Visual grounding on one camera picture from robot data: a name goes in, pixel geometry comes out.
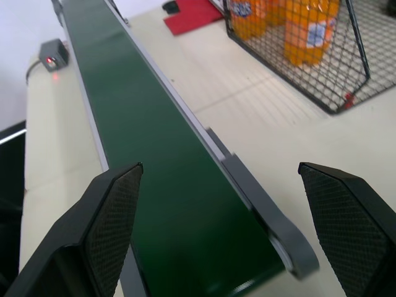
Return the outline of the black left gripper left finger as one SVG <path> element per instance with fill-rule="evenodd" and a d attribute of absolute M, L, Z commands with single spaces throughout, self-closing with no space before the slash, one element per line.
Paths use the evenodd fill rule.
<path fill-rule="evenodd" d="M 49 229 L 5 297 L 113 297 L 129 249 L 144 172 L 109 169 Z"/>

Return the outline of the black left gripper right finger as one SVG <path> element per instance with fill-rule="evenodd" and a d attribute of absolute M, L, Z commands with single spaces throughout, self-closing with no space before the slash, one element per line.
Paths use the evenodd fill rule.
<path fill-rule="evenodd" d="M 317 238 L 346 297 L 396 297 L 396 212 L 363 179 L 301 162 Z"/>

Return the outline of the green conveyor belt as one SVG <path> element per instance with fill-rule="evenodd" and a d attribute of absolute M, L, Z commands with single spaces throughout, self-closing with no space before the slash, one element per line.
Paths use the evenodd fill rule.
<path fill-rule="evenodd" d="M 205 129 L 131 35 L 113 0 L 51 0 L 101 165 L 141 162 L 128 258 L 150 297 L 240 297 L 319 270 L 302 232 Z"/>

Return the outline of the black monitor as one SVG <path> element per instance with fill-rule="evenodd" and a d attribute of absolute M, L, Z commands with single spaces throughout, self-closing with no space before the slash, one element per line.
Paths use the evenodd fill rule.
<path fill-rule="evenodd" d="M 25 133 L 22 121 L 0 131 L 0 297 L 19 273 L 25 194 Z"/>

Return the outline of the orange soda bottle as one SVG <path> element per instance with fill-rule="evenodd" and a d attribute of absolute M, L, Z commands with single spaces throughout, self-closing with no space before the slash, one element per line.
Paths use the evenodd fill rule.
<path fill-rule="evenodd" d="M 286 19 L 286 0 L 229 0 L 228 8 L 232 30 L 242 40 L 261 37 Z"/>
<path fill-rule="evenodd" d="M 319 64 L 329 48 L 340 0 L 286 0 L 284 56 L 294 66 Z"/>

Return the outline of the grey power switch box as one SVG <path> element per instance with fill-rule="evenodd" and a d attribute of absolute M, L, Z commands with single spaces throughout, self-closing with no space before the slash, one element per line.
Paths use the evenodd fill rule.
<path fill-rule="evenodd" d="M 69 64 L 69 52 L 60 39 L 42 43 L 38 57 L 48 72 L 58 71 Z"/>

